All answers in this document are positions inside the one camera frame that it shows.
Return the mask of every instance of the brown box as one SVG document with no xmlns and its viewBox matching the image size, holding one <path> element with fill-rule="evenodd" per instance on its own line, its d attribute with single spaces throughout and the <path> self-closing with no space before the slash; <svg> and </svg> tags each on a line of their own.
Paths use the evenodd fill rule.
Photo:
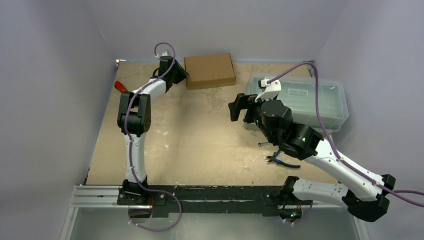
<svg viewBox="0 0 424 240">
<path fill-rule="evenodd" d="M 184 58 L 189 74 L 187 89 L 207 89 L 236 84 L 233 62 L 229 53 Z"/>
</svg>

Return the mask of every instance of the red object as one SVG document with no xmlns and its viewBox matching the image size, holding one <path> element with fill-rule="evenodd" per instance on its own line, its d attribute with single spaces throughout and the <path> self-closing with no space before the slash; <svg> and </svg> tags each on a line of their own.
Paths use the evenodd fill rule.
<svg viewBox="0 0 424 240">
<path fill-rule="evenodd" d="M 126 92 L 128 91 L 127 88 L 125 88 L 125 86 L 120 82 L 120 81 L 115 81 L 115 88 L 118 89 L 121 93 L 122 92 Z"/>
</svg>

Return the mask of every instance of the gray wall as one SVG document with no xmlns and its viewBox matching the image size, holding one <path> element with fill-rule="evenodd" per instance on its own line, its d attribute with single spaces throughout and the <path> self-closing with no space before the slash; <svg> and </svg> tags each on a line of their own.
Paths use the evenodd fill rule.
<svg viewBox="0 0 424 240">
<path fill-rule="evenodd" d="M 152 47 L 174 45 L 178 59 L 230 52 L 236 61 L 315 59 L 347 0 L 87 0 L 118 59 L 156 61 Z"/>
<path fill-rule="evenodd" d="M 334 136 L 347 156 L 424 191 L 424 1 L 350 0 L 317 58 L 343 81 L 349 118 Z M 424 198 L 408 195 L 416 201 Z M 393 196 L 371 239 L 423 239 L 424 209 Z"/>
<path fill-rule="evenodd" d="M 58 239 L 115 61 L 83 0 L 0 1 L 0 239 Z"/>
</svg>

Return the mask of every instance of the wrench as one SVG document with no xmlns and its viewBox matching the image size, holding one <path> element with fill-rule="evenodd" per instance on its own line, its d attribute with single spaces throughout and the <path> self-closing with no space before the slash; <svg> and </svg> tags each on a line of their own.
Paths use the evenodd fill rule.
<svg viewBox="0 0 424 240">
<path fill-rule="evenodd" d="M 271 143 L 270 142 L 267 142 L 267 141 L 266 142 L 258 142 L 257 143 L 257 146 L 258 147 L 262 147 L 262 146 L 265 146 L 265 145 L 268 145 L 268 144 L 271 144 Z"/>
</svg>

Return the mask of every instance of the transparent plastic box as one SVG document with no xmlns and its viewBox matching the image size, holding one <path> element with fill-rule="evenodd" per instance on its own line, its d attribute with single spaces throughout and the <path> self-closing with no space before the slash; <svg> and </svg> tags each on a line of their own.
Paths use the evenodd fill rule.
<svg viewBox="0 0 424 240">
<path fill-rule="evenodd" d="M 274 73 L 252 73 L 245 94 L 261 93 L 263 90 L 259 88 L 258 82 L 275 76 L 277 74 Z M 315 108 L 315 78 L 286 75 L 279 80 L 281 92 L 277 99 L 281 100 L 284 106 L 291 108 L 293 121 L 322 132 Z M 349 116 L 343 84 L 340 81 L 320 78 L 318 101 L 319 113 L 325 128 L 331 133 L 339 131 Z M 254 123 L 244 123 L 244 128 L 258 130 Z"/>
</svg>

